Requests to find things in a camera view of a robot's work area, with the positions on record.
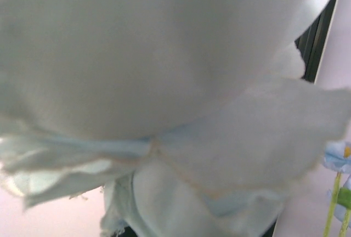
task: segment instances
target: white fabric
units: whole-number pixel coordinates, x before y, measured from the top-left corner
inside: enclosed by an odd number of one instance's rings
[[[299,178],[351,117],[348,90],[271,78],[218,112],[157,136],[160,154],[212,196]]]
[[[326,2],[2,0],[0,66],[27,120],[140,138],[235,98]]]

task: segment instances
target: white wall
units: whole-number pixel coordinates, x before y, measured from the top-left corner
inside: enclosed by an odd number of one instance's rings
[[[326,88],[351,87],[351,0],[338,0],[316,84]],[[351,141],[351,128],[346,140]],[[294,198],[279,217],[274,237],[322,236],[328,211],[326,192],[336,173],[322,166],[309,176],[310,191]],[[334,219],[330,237],[338,236],[341,223]]]
[[[39,205],[23,214],[21,200],[0,190],[0,237],[97,237],[104,214],[100,190]]]

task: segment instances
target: blue flower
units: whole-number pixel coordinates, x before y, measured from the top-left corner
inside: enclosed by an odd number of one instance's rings
[[[328,143],[323,166],[336,172],[351,174],[351,143],[345,141]]]

